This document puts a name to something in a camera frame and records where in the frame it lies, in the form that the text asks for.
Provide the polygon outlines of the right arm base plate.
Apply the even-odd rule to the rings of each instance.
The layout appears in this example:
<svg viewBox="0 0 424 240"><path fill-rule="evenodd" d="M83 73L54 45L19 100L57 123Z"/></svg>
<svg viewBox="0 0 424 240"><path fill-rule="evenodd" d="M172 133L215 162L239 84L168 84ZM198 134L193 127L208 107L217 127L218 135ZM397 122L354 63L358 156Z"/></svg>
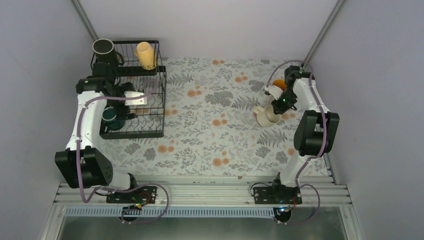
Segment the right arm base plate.
<svg viewBox="0 0 424 240"><path fill-rule="evenodd" d="M300 188L286 186L275 180L271 185L258 182L250 187L256 205L300 205L303 203Z"/></svg>

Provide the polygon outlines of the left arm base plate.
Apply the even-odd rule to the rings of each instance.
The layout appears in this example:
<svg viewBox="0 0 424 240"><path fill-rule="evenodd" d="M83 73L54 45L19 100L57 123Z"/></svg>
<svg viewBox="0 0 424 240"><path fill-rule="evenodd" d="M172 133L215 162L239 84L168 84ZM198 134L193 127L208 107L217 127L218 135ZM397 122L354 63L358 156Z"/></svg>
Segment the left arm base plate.
<svg viewBox="0 0 424 240"><path fill-rule="evenodd" d="M144 186L129 193L115 192L108 194L106 202L108 204L130 204L130 205L144 205L154 204L157 195L156 186Z"/></svg>

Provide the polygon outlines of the beige mug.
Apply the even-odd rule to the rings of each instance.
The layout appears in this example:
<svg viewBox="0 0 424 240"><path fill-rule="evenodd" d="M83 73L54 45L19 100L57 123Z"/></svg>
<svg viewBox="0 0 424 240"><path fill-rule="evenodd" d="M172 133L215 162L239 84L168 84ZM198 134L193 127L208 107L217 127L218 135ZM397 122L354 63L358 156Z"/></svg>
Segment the beige mug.
<svg viewBox="0 0 424 240"><path fill-rule="evenodd" d="M257 123L264 128L271 127L279 123L282 119L280 114L274 113L274 107L272 105L265 107L255 106L252 110L256 115Z"/></svg>

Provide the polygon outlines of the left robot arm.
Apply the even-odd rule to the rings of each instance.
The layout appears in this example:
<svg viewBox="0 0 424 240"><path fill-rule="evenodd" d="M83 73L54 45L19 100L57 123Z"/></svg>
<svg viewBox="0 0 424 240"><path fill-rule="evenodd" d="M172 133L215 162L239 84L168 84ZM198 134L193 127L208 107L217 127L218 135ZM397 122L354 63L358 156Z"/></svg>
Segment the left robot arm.
<svg viewBox="0 0 424 240"><path fill-rule="evenodd" d="M116 83L118 68L95 62L92 74L76 84L77 116L65 150L55 153L54 162L69 187L79 189L83 203L98 190L119 193L131 203L139 197L133 174L115 170L101 152L101 128L120 130L126 120L134 118L131 105L145 102L146 94L135 90L130 82Z"/></svg>

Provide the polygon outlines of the dark green mug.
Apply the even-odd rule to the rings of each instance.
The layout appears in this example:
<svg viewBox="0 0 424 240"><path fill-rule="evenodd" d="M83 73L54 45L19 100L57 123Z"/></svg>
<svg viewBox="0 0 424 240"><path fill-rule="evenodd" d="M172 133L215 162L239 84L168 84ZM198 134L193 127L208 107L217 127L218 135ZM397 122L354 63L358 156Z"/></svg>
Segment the dark green mug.
<svg viewBox="0 0 424 240"><path fill-rule="evenodd" d="M118 117L118 111L112 106L104 108L101 118L110 131L118 131L125 126L125 120Z"/></svg>

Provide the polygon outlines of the yellow cup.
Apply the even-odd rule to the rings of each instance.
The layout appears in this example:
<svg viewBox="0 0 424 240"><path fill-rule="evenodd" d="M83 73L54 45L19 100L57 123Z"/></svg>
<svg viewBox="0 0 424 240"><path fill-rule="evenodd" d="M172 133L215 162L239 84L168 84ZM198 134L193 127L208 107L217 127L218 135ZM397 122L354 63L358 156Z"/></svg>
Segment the yellow cup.
<svg viewBox="0 0 424 240"><path fill-rule="evenodd" d="M143 69L153 70L156 68L156 52L150 43L146 41L140 42L136 46L134 53Z"/></svg>

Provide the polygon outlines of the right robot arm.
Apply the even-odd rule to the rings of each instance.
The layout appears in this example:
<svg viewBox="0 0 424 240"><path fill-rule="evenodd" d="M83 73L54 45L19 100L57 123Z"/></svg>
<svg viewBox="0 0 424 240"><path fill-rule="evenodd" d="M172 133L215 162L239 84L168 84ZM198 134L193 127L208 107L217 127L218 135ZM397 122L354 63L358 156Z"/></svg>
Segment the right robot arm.
<svg viewBox="0 0 424 240"><path fill-rule="evenodd" d="M278 204L289 199L287 186L299 185L301 173L308 164L332 150L340 121L339 115L323 103L312 70L304 71L300 66L291 65L284 70L284 82L286 88L281 93L275 86L266 87L273 97L274 114L300 109L303 116L293 137L294 155L278 174L281 184L270 191L272 200Z"/></svg>

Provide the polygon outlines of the floral white mug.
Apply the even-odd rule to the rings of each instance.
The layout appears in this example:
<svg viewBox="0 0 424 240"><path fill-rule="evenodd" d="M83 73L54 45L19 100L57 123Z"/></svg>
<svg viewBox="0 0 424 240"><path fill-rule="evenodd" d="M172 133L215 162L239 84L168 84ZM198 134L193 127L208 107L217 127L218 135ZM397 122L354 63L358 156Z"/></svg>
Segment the floral white mug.
<svg viewBox="0 0 424 240"><path fill-rule="evenodd" d="M279 88L281 89L281 91L285 91L287 88L287 85L284 79L276 79L272 82L272 88L273 89Z"/></svg>

